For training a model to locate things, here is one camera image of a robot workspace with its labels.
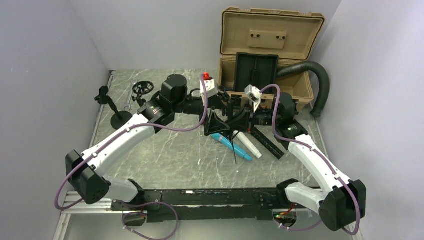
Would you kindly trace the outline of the white microphone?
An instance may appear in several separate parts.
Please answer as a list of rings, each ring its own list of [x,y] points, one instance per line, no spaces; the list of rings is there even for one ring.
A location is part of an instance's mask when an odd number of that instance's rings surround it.
[[[260,150],[249,140],[249,138],[240,131],[233,132],[235,137],[238,138],[244,146],[258,159],[260,159],[263,155]]]

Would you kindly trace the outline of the cyan microphone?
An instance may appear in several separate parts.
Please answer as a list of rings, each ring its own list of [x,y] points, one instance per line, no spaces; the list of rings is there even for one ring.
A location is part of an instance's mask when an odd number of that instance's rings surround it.
[[[238,157],[241,157],[242,159],[245,159],[249,162],[253,160],[252,157],[246,151],[244,151],[241,147],[231,142],[229,139],[227,139],[220,133],[213,133],[210,135],[210,137],[225,145],[227,148],[231,149]]]

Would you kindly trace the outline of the black microphone silver grille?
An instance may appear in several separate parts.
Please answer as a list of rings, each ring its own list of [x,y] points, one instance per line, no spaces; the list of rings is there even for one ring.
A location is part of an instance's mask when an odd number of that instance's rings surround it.
[[[256,127],[250,131],[250,134],[278,160],[284,156],[284,153]]]

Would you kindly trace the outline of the black tripod stand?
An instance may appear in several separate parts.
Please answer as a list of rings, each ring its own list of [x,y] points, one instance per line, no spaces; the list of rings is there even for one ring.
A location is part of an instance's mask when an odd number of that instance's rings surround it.
[[[228,118],[232,118],[239,111],[250,111],[248,107],[241,105],[240,97],[233,97],[229,95],[227,89],[223,86],[218,86],[218,94],[215,96],[219,97],[219,105],[216,107],[211,107],[210,111],[215,111],[217,116],[221,118],[225,123],[227,123]],[[222,133],[225,138],[229,139],[234,143],[234,138],[236,137],[234,131],[231,129]]]
[[[142,107],[147,102],[143,99],[143,96],[151,93],[153,90],[154,84],[151,81],[139,81],[132,87],[133,95],[131,99],[137,102],[139,107]]]

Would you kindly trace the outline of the black round base mic stand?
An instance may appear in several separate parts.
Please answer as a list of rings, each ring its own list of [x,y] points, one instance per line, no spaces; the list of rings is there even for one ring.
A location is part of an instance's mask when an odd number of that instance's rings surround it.
[[[110,119],[110,124],[113,129],[118,130],[126,123],[128,123],[128,121],[132,118],[133,115],[125,110],[119,111],[113,99],[108,95],[108,93],[108,86],[101,86],[99,88],[99,94],[94,98],[94,100],[100,105],[108,105],[111,108],[114,114]]]

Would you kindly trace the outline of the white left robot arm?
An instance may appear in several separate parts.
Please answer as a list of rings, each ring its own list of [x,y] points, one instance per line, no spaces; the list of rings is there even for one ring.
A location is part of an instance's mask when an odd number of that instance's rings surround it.
[[[107,171],[142,141],[162,129],[170,130],[176,114],[198,115],[198,128],[206,124],[208,109],[224,109],[224,101],[229,98],[225,88],[207,73],[201,75],[199,83],[200,96],[196,97],[188,93],[184,76],[168,76],[151,100],[119,124],[113,134],[82,153],[68,153],[66,174],[81,200],[92,205],[101,199],[118,199],[131,210],[139,209],[144,203],[142,188],[132,179],[110,177]]]

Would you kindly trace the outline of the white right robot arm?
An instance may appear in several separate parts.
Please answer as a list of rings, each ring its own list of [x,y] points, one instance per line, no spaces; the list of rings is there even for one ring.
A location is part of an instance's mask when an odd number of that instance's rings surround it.
[[[352,180],[339,170],[317,147],[306,129],[295,120],[296,103],[290,94],[278,92],[268,109],[272,112],[269,126],[274,137],[312,174],[319,190],[296,179],[279,183],[275,200],[282,207],[299,204],[319,215],[329,230],[343,230],[354,236],[366,215],[367,189],[361,180]]]

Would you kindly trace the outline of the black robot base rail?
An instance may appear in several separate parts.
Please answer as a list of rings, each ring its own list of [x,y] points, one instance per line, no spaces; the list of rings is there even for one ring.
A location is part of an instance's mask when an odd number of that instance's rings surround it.
[[[281,200],[276,188],[145,189],[125,204],[114,198],[114,212],[145,214],[148,223],[174,220],[255,219],[294,223],[303,206]]]

